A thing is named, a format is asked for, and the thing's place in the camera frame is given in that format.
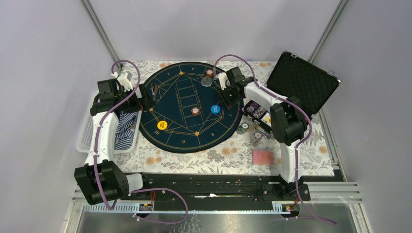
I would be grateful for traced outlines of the yellow dealer button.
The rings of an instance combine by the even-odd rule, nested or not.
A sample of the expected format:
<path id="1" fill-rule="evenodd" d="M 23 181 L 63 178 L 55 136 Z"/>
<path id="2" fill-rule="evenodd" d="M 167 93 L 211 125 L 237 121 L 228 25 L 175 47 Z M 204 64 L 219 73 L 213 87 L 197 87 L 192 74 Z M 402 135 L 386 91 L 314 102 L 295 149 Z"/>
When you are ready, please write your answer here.
<path id="1" fill-rule="evenodd" d="M 161 120 L 161 121 L 159 121 L 159 122 L 157 123 L 157 128 L 158 128 L 159 130 L 164 131 L 164 130 L 167 129 L 167 127 L 168 127 L 168 123 L 167 123 L 167 121 L 165 121 L 165 120 Z"/>

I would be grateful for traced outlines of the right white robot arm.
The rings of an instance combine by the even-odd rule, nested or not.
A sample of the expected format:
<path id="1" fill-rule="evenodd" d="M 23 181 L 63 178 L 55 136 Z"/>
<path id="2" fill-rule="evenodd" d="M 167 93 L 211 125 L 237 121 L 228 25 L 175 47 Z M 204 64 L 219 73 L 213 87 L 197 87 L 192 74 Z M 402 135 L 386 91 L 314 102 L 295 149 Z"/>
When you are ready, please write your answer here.
<path id="1" fill-rule="evenodd" d="M 298 193 L 293 182 L 301 178 L 298 147 L 308 128 L 307 115 L 299 106 L 299 101 L 294 103 L 292 98 L 279 96 L 253 76 L 245 77 L 239 67 L 214 74 L 213 78 L 219 81 L 219 95 L 228 108 L 243 99 L 249 99 L 270 113 L 271 132 L 280 143 L 283 161 L 280 176 L 285 183 L 279 186 L 278 192 L 283 199 L 291 200 Z"/>

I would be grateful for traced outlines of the blue dealer button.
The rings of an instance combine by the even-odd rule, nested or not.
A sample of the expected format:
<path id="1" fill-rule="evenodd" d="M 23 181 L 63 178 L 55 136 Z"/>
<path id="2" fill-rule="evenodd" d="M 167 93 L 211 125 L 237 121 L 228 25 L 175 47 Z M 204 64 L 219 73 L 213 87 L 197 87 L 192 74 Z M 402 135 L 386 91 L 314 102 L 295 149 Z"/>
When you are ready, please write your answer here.
<path id="1" fill-rule="evenodd" d="M 215 104 L 215 105 L 212 105 L 212 106 L 211 106 L 210 111 L 211 111 L 211 113 L 213 113 L 213 114 L 218 114 L 218 113 L 220 113 L 221 108 L 220 108 L 219 105 Z"/>

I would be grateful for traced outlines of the red five chip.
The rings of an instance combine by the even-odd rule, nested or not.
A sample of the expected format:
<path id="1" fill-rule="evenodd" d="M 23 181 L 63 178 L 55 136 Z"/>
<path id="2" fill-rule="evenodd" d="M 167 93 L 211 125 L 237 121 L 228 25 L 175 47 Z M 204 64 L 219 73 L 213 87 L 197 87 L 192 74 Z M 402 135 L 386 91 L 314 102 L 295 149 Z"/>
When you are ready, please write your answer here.
<path id="1" fill-rule="evenodd" d="M 212 76 L 214 75 L 214 72 L 213 72 L 212 69 L 208 69 L 208 70 L 206 71 L 206 74 L 207 74 L 207 76 L 212 77 Z"/>
<path id="2" fill-rule="evenodd" d="M 192 115 L 197 116 L 197 115 L 200 114 L 200 109 L 197 108 L 197 107 L 193 107 L 193 108 L 191 109 L 191 113 L 192 113 Z"/>

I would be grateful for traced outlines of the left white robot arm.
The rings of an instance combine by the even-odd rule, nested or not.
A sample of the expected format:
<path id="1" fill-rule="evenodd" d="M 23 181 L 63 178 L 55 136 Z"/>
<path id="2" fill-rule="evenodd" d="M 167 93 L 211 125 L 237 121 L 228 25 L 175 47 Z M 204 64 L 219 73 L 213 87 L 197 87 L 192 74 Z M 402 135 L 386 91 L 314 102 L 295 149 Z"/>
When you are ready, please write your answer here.
<path id="1" fill-rule="evenodd" d="M 85 164 L 74 171 L 74 178 L 90 205 L 104 203 L 113 210 L 117 200 L 132 192 L 138 199 L 149 197 L 151 187 L 141 174 L 125 175 L 113 161 L 115 134 L 121 113 L 138 113 L 153 107 L 142 84 L 134 89 L 117 79 L 98 82 L 90 114 L 93 131 Z"/>

